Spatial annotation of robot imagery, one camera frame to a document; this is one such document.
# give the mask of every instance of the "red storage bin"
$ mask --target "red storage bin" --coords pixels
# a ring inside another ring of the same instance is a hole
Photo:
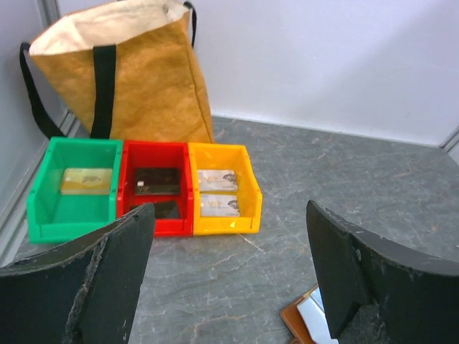
[[[180,194],[178,196],[135,195],[136,168],[178,168]],[[187,237],[193,235],[193,184],[186,143],[124,141],[118,184],[117,215],[128,213],[132,206],[174,200],[179,206],[180,219],[156,220],[155,237]]]

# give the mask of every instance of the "leather wallet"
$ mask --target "leather wallet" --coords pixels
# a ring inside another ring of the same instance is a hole
[[[289,330],[295,336],[290,344],[314,344],[311,336],[309,335],[308,328],[301,317],[300,312],[298,311],[298,305],[302,303],[309,295],[315,290],[316,287],[311,288],[307,293],[302,297],[297,299],[295,302],[289,304],[280,312],[280,317],[285,322]]]

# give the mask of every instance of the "tote bag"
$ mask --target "tote bag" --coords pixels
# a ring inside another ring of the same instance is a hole
[[[39,128],[63,136],[39,98],[27,52],[91,138],[213,142],[196,28],[193,6],[175,0],[115,1],[62,17],[20,48]]]

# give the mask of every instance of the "black card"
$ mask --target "black card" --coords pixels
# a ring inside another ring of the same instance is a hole
[[[154,203],[155,217],[157,219],[180,219],[179,206],[175,201]]]
[[[180,171],[178,168],[137,168],[136,195],[180,194]]]

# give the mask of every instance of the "gray marble surface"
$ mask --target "gray marble surface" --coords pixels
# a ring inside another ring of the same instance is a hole
[[[214,128],[220,143],[249,150],[260,233],[155,240],[130,344],[287,343],[279,312],[316,283],[309,199],[459,262],[459,166],[441,150],[222,118]],[[18,257],[37,250],[26,240]]]

